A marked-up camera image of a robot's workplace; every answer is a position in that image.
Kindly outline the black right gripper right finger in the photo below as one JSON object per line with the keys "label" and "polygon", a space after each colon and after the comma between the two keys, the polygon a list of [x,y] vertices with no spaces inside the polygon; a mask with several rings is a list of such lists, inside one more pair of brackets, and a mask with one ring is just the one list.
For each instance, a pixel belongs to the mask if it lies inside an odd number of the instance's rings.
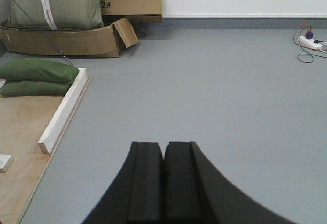
{"label": "black right gripper right finger", "polygon": [[196,142],[170,142],[164,156],[165,223],[291,223],[243,193]]}

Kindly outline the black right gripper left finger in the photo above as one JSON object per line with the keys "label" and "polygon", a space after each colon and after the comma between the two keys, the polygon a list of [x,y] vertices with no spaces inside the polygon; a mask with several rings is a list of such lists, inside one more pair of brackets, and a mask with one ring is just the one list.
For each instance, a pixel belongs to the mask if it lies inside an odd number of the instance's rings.
{"label": "black right gripper left finger", "polygon": [[119,173],[84,223],[162,223],[162,153],[133,142]]}

